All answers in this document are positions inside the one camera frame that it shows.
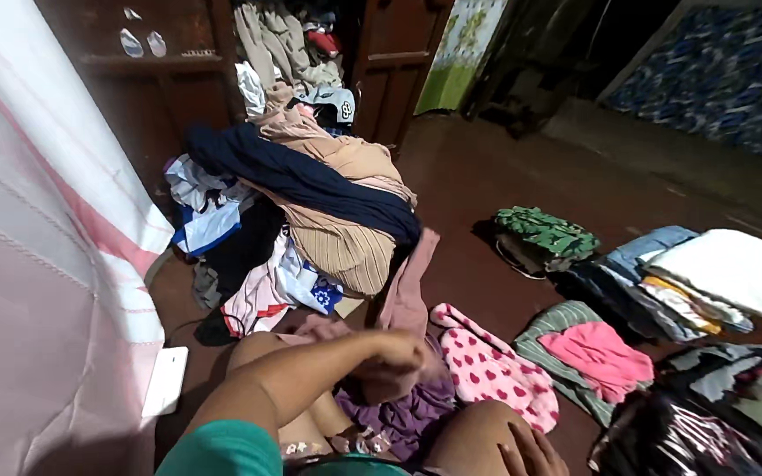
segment pink heart print fabric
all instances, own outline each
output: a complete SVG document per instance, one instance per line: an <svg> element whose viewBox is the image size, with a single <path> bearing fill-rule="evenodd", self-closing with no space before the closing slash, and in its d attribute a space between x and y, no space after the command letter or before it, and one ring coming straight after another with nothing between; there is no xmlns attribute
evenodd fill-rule
<svg viewBox="0 0 762 476"><path fill-rule="evenodd" d="M531 428L548 433L559 418L551 377L519 357L509 345L450 304L431 311L431 322L446 328L439 338L455 391L463 402L498 400L509 405Z"/></svg>

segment brown floor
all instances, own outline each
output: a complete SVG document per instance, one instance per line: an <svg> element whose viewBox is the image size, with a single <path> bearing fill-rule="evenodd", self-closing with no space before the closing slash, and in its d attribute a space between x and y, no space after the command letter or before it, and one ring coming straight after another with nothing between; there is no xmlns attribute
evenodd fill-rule
<svg viewBox="0 0 762 476"><path fill-rule="evenodd" d="M541 207L594 232L602 241L601 251L667 224L696 231L734 228L762 237L762 222L727 218L736 211L731 205L694 197L660 178L621 168L593 152L541 135L514 141L493 124L423 116L411 124L402 151L397 166L419 195L418 214L442 236L422 280L426 304L449 302L506 341L519 334L537 312L563 297L548 281L534 281L512 271L471 232L475 222L489 218L498 208ZM204 316L191 298L191 274L191 267L173 257L151 285L168 334L179 324ZM755 332L732 340L762 343L762 320L756 324ZM158 459L221 381L231 351L231 346L199 346L192 337L194 327L172 336L172 346L190 348L190 361L179 411L158 423ZM655 358L676 349L673 345L640 348ZM599 431L592 418L560 397L560 423L549 438L573 476L590 473L585 460Z"/></svg>

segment white tag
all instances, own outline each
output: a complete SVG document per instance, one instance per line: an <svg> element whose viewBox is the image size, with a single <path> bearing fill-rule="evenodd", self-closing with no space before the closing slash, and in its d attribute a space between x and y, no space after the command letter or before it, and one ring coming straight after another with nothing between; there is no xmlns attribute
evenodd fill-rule
<svg viewBox="0 0 762 476"><path fill-rule="evenodd" d="M146 403L143 404L143 418L175 411L189 353L187 347L170 347L157 353L149 390L146 391Z"/></svg>

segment person's arm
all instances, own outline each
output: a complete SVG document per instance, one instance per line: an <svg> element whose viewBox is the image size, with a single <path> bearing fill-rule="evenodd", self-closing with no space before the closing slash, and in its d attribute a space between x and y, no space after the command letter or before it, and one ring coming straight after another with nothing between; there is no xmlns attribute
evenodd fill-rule
<svg viewBox="0 0 762 476"><path fill-rule="evenodd" d="M402 373L422 366L421 341L408 333L365 331L269 353L228 374L207 397L187 433L221 419L245 420L278 441L278 429L304 412L361 362L377 358Z"/></svg>

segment white folded cloth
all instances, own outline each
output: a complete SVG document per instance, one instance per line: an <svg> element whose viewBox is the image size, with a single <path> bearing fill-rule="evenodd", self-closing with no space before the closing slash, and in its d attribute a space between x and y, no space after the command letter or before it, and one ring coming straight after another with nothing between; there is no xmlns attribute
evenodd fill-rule
<svg viewBox="0 0 762 476"><path fill-rule="evenodd" d="M653 257L646 269L762 316L762 240L751 234L711 230Z"/></svg>

